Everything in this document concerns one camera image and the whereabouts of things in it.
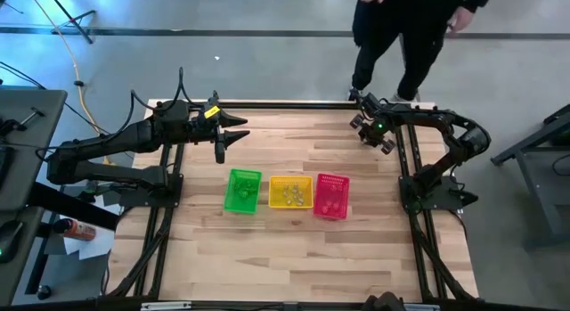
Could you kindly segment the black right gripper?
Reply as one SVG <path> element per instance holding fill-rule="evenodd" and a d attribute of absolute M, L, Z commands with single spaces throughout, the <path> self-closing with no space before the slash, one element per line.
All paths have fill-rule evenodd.
<path fill-rule="evenodd" d="M 388 155 L 396 143 L 388 133 L 395 130 L 394 121 L 390 117 L 395 110 L 394 103 L 360 103 L 358 105 L 361 114 L 356 114 L 350 121 L 351 128 L 359 128 L 358 135 L 365 145 L 382 145 L 381 151 Z"/>

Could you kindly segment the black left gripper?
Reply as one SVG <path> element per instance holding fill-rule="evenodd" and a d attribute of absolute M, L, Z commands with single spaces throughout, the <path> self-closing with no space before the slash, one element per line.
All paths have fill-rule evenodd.
<path fill-rule="evenodd" d="M 227 148 L 241 138 L 249 135 L 250 132 L 248 130 L 241 130 L 235 132 L 223 131 L 223 133 L 220 133 L 219 126 L 222 128 L 236 127 L 247 124 L 248 121 L 244 118 L 228 114 L 224 110 L 220 110 L 215 116 L 206 119 L 204 112 L 213 106 L 220 108 L 219 104 L 214 103 L 214 100 L 207 100 L 196 110 L 196 115 L 191 117 L 188 122 L 188 132 L 185 142 L 194 144 L 201 142 L 214 143 L 216 162 L 218 164 L 224 164 L 225 151 Z"/>

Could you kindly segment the black computer mouse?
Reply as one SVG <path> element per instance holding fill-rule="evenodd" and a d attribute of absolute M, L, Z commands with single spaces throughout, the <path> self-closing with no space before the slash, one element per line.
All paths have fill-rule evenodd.
<path fill-rule="evenodd" d="M 0 264 L 10 262 L 18 249 L 23 223 L 10 220 L 0 226 Z"/>

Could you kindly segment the black hand tool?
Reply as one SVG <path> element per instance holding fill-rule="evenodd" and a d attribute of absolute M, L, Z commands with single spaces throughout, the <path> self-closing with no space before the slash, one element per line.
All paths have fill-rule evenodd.
<path fill-rule="evenodd" d="M 32 119 L 45 116 L 45 114 L 36 107 L 31 107 L 30 109 L 32 113 L 22 121 L 15 119 L 0 120 L 0 137 L 8 136 L 12 131 L 26 131 L 28 129 L 27 124 Z"/>

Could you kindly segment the white paper sheets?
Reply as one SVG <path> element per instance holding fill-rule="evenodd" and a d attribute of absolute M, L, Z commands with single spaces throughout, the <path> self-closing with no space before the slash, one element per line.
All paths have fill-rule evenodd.
<path fill-rule="evenodd" d="M 122 208 L 117 203 L 109 205 L 105 201 L 103 195 L 95 197 L 94 206 L 99 209 L 104 209 L 117 217 L 122 213 Z M 63 236 L 64 248 L 68 255 L 77 252 L 78 258 L 83 260 L 106 255 L 110 252 L 114 245 L 114 231 L 99 226 L 89 225 L 84 222 L 78 222 L 78 224 L 80 231 L 86 229 L 87 231 L 94 233 L 94 238 L 88 241 Z"/>

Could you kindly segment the grey side table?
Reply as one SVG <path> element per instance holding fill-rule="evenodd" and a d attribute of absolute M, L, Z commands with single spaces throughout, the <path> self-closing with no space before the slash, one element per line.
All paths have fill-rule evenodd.
<path fill-rule="evenodd" d="M 0 137 L 0 145 L 13 148 L 8 168 L 0 168 L 0 228 L 7 222 L 18 226 L 11 248 L 0 245 L 0 307 L 12 304 L 44 214 L 43 208 L 28 205 L 42 165 L 35 149 L 50 145 L 66 98 L 62 90 L 0 90 L 0 119 L 25 127 Z"/>

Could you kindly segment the green plastic basket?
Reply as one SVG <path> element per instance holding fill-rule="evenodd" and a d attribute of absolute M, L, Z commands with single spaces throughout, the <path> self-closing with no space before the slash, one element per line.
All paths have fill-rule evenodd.
<path fill-rule="evenodd" d="M 242 182 L 243 184 L 245 182 L 250 182 L 251 186 L 249 188 L 245 188 L 243 185 L 241 189 L 237 189 L 235 185 L 238 182 Z M 233 168 L 229 175 L 226 194 L 224 197 L 224 210 L 244 214 L 255 214 L 257 212 L 261 182 L 261 172 Z M 247 192 L 248 189 L 252 189 L 254 192 L 249 195 L 247 199 L 242 199 L 240 197 L 240 192 Z"/>

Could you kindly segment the yellow plastic basket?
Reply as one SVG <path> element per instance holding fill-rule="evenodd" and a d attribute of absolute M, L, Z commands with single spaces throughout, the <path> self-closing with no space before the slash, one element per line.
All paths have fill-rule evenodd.
<path fill-rule="evenodd" d="M 292 190 L 292 185 L 298 184 L 298 190 Z M 283 198 L 283 185 L 288 185 L 286 191 L 288 198 Z M 297 196 L 299 192 L 304 194 L 301 199 Z M 292 201 L 292 206 L 287 205 L 287 200 Z M 297 201 L 303 201 L 303 206 L 299 207 Z M 313 178 L 311 176 L 271 176 L 269 180 L 268 206 L 272 209 L 311 209 L 314 206 Z"/>

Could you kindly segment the grey metal cart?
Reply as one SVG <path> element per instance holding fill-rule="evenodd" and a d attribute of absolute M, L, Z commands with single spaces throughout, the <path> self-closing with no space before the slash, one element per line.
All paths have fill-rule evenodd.
<path fill-rule="evenodd" d="M 536 132 L 491 158 L 495 166 L 515 160 L 544 234 L 528 240 L 529 250 L 570 243 L 570 103 L 550 114 Z"/>

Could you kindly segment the person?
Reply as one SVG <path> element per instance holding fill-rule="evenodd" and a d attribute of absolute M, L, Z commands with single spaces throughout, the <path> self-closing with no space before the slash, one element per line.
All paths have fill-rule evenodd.
<path fill-rule="evenodd" d="M 490 0 L 356 0 L 353 40 L 359 48 L 350 87 L 363 90 L 371 83 L 376 62 L 396 39 L 402 40 L 404 73 L 394 99 L 415 101 L 444 46 L 447 22 L 460 7 L 474 14 Z"/>

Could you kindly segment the black tripod stand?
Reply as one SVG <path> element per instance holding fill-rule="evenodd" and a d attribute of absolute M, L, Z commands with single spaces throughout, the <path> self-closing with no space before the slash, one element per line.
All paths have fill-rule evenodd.
<path fill-rule="evenodd" d="M 64 7 L 60 0 L 53 0 L 55 4 L 59 7 L 59 9 L 63 12 L 63 14 L 67 17 L 67 20 L 62 23 L 60 26 L 53 27 L 53 32 L 56 29 L 66 28 L 66 27 L 73 27 L 77 30 L 78 34 L 83 37 L 83 39 L 89 44 L 92 45 L 94 41 L 89 36 L 89 31 L 86 30 L 84 27 L 81 26 L 81 22 L 86 17 L 93 17 L 96 14 L 96 10 L 89 10 L 87 12 L 81 13 L 77 16 L 72 16 L 68 10 Z"/>

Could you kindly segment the black support beam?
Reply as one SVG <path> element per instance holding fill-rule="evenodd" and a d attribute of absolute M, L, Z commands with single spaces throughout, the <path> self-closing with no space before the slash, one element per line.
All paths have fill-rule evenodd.
<path fill-rule="evenodd" d="M 116 230 L 119 221 L 117 214 L 38 182 L 31 187 L 26 203 L 111 231 Z"/>

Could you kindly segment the red plastic basket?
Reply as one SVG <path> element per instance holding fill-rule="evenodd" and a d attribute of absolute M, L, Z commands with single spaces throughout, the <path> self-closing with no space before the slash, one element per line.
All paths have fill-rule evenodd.
<path fill-rule="evenodd" d="M 344 220 L 348 215 L 348 196 L 350 180 L 347 176 L 336 176 L 331 174 L 319 174 L 317 176 L 313 214 L 316 217 L 332 220 Z M 329 203 L 329 197 L 336 197 L 340 208 L 333 209 L 333 204 Z M 322 207 L 329 207 L 328 213 L 322 212 Z"/>

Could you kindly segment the orange spray can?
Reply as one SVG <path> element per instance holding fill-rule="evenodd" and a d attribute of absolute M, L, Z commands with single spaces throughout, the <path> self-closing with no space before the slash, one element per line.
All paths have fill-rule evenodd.
<path fill-rule="evenodd" d="M 71 218 L 62 218 L 53 224 L 53 231 L 63 237 L 92 241 L 96 236 L 96 228 Z"/>

